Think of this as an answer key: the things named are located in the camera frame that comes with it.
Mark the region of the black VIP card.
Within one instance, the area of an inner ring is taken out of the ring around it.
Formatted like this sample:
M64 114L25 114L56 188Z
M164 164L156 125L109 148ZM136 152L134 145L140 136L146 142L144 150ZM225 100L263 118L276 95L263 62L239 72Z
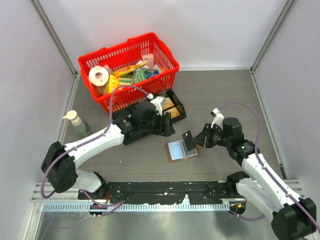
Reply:
M191 151L197 148L196 144L193 142L193 135L190 130L182 134L182 139L187 151Z

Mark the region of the brown leather card holder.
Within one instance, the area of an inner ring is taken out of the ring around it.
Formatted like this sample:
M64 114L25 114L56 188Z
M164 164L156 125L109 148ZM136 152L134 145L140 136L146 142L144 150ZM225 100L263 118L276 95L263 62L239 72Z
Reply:
M168 156L168 161L171 163L200 156L200 152L197 147L192 150L187 150L186 144L183 140L166 143L165 150Z

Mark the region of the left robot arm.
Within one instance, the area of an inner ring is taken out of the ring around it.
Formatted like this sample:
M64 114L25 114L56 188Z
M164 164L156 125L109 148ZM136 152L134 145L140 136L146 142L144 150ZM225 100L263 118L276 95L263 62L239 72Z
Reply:
M53 194L74 188L89 197L102 199L108 184L96 171L80 170L83 163L107 149L128 145L148 135L168 137L173 134L169 112L163 112L160 105L149 101L138 103L88 137L65 145L59 141L52 143L41 165L44 181L51 184Z

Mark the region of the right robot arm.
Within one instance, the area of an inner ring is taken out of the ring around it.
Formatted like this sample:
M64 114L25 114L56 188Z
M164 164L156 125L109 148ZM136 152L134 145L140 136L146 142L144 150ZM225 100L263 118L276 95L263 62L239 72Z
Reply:
M257 146L245 139L237 118L216 118L192 142L203 148L226 148L244 169L227 177L226 193L233 198L241 195L254 204L279 240L299 240L320 230L316 204L302 198L275 173Z

